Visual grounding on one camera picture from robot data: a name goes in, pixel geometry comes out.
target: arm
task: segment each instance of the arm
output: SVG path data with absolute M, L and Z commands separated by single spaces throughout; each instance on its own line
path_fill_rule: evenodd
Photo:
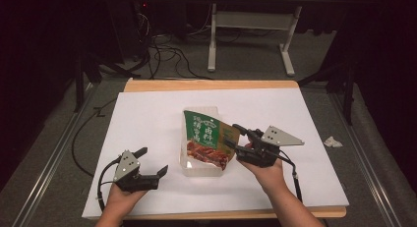
M 136 202 L 146 193 L 147 191 L 123 192 L 117 185 L 112 184 L 107 205 L 95 227 L 119 227 L 123 218 L 132 211 Z
M 264 192 L 268 195 L 273 211 L 282 226 L 323 226 L 322 223 L 301 203 L 285 184 L 282 161 L 276 159 L 273 166 L 260 168 L 240 161 L 254 173 Z

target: gray carpet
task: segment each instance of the gray carpet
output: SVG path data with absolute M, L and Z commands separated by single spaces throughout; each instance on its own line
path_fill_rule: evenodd
M 199 35 L 199 39 L 189 37 L 186 43 L 175 38 L 169 40 L 167 37 L 159 38 L 157 42 L 161 48 L 162 43 L 180 48 L 187 56 L 190 68 L 200 76 L 217 80 L 300 80 L 319 69 L 333 38 L 333 34 L 321 36 L 314 36 L 311 32 L 296 34 L 289 51 L 296 76 L 287 78 L 276 50 L 277 39 L 283 39 L 285 35 L 282 32 L 275 32 L 266 36 L 254 36 L 254 34 L 261 33 L 265 32 L 248 30 L 233 43 L 219 42 L 215 73 L 207 72 L 209 40 L 203 36 Z M 225 33 L 219 39 L 229 41 L 234 37 L 233 33 Z M 153 59 L 154 53 L 155 50 L 152 49 L 150 64 L 153 69 L 156 68 L 156 60 Z M 170 59 L 171 52 L 164 52 L 161 56 L 164 61 L 161 62 L 156 77 L 178 78 L 179 75 L 174 70 L 174 66 L 179 58 Z M 186 62 L 182 59 L 179 62 L 178 71 L 181 75 L 192 76 L 187 72 L 186 66 Z M 139 70 L 138 73 L 143 74 L 145 79 L 150 76 L 147 67 Z M 107 74 L 103 74 L 103 76 L 102 83 L 95 85 L 94 90 L 91 90 L 92 97 L 81 115 L 77 128 L 95 112 L 93 107 L 104 105 L 123 90 L 126 79 Z M 327 152 L 350 202 L 346 217 L 329 219 L 328 225 L 397 226 L 396 224 L 389 225 L 384 219 L 381 207 L 370 189 L 370 183 L 364 176 L 360 159 L 355 152 L 355 141 L 347 131 L 353 129 L 366 151 L 378 180 L 385 188 L 398 222 L 402 226 L 417 226 L 415 194 L 409 188 L 379 136 L 361 99 L 359 90 L 355 88 L 352 112 L 353 128 L 346 129 L 338 115 L 339 111 L 334 105 L 333 97 L 326 93 L 322 85 L 311 84 L 302 88 L 302 92 L 322 140 L 333 136 L 343 143 L 343 147 L 327 148 Z M 65 98 L 45 121 L 45 127 L 27 157 L 0 194 L 0 226 L 12 226 L 17 218 L 65 127 L 74 115 L 75 101 L 75 89 L 72 85 Z M 95 170 L 113 107 L 114 103 L 111 103 L 102 110 L 101 113 L 105 115 L 104 117 L 92 118 L 81 130 L 76 140 L 77 159 L 91 173 Z M 91 178 L 75 165 L 71 155 L 71 138 L 67 142 L 65 153 L 57 169 L 54 170 L 52 179 L 46 185 L 47 189 L 44 194 L 39 194 L 41 199 L 29 218 L 28 226 L 93 226 L 92 221 L 81 217 L 91 185 Z M 194 226 L 196 223 L 194 221 L 141 221 L 133 224 L 137 224 L 137 226 Z M 260 220 L 260 222 L 247 222 L 246 224 L 248 223 L 276 226 L 276 221 L 273 220 Z M 245 223 L 239 221 L 212 221 L 203 224 L 206 226 L 246 226 Z

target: small white paper scrap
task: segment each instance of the small white paper scrap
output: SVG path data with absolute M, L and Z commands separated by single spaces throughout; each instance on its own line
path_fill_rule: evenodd
M 341 142 L 336 141 L 333 137 L 329 137 L 325 142 L 323 142 L 328 147 L 342 147 Z

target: food package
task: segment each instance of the food package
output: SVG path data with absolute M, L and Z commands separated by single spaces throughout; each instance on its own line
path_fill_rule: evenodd
M 221 176 L 234 150 L 224 138 L 239 141 L 239 131 L 220 121 L 216 107 L 193 107 L 183 111 L 180 164 L 185 176 Z

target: white board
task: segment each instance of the white board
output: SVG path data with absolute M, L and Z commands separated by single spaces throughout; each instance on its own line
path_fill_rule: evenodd
M 148 192 L 130 215 L 194 213 L 207 211 L 271 209 L 268 197 L 253 174 L 233 159 L 218 178 L 190 178 L 179 165 L 181 120 L 185 107 L 216 106 L 221 120 L 248 129 L 278 127 L 305 142 L 281 149 L 297 166 L 306 206 L 347 206 L 328 155 L 299 88 L 219 89 L 190 91 L 122 92 L 119 94 L 98 160 L 83 213 L 96 218 L 98 177 L 103 168 L 124 150 L 143 146 L 141 174 L 153 175 L 165 165 L 168 173 L 156 191 Z M 247 139 L 241 137 L 241 145 Z M 116 165 L 103 182 L 111 181 Z M 285 181 L 295 194 L 291 166 L 284 163 Z M 110 185 L 102 186 L 106 201 Z

